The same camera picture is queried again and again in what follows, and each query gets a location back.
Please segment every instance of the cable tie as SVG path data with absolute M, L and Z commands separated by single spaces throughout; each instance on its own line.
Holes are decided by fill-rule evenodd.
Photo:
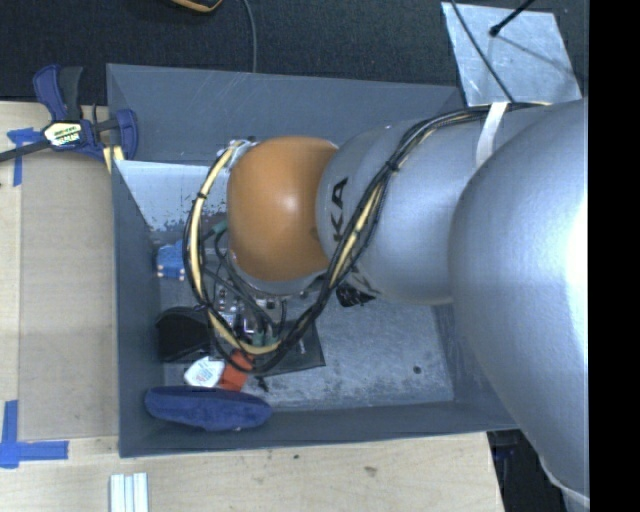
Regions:
M 387 160 L 386 161 L 386 165 L 387 167 L 389 167 L 389 169 L 391 169 L 393 172 L 398 172 L 400 170 L 400 167 L 398 167 L 397 164 L 391 162 L 391 160 Z

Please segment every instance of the clamp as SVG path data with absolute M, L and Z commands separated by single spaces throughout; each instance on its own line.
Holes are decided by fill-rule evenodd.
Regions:
M 51 123 L 42 130 L 43 140 L 0 153 L 0 162 L 18 158 L 43 149 L 73 151 L 107 163 L 106 146 L 99 133 L 119 128 L 120 147 L 126 159 L 134 157 L 138 148 L 138 129 L 132 110 L 116 112 L 115 119 L 97 123 L 82 118 L 78 105 L 78 83 L 82 67 L 63 68 L 50 64 L 33 77 L 33 87 L 38 98 L 51 114 Z

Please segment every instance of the blue tape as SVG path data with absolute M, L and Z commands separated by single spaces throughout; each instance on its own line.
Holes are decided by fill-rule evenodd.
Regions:
M 69 441 L 18 442 L 18 401 L 4 404 L 0 468 L 15 469 L 22 461 L 65 460 L 69 458 Z
M 44 140 L 44 136 L 33 128 L 21 128 L 19 130 L 10 130 L 7 132 L 7 137 L 13 142 L 17 148 L 23 144 L 31 144 L 33 142 L 40 142 Z M 22 183 L 22 157 L 16 158 L 16 162 L 13 167 L 13 186 L 17 187 Z

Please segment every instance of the white label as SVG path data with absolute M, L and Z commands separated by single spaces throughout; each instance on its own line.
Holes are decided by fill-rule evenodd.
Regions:
M 214 387 L 224 371 L 224 361 L 205 356 L 193 363 L 184 374 L 184 381 L 190 386 Z

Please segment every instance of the orange object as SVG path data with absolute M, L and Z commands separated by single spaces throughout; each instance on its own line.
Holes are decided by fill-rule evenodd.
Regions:
M 253 361 L 253 357 L 248 354 L 245 356 L 237 349 L 231 353 L 231 360 L 245 370 L 252 368 L 250 361 Z M 229 391 L 241 391 L 248 376 L 247 373 L 241 372 L 227 363 L 218 382 L 218 387 Z
M 229 250 L 249 276 L 291 281 L 327 268 L 316 228 L 316 195 L 337 150 L 324 139 L 276 137 L 235 164 L 227 185 Z

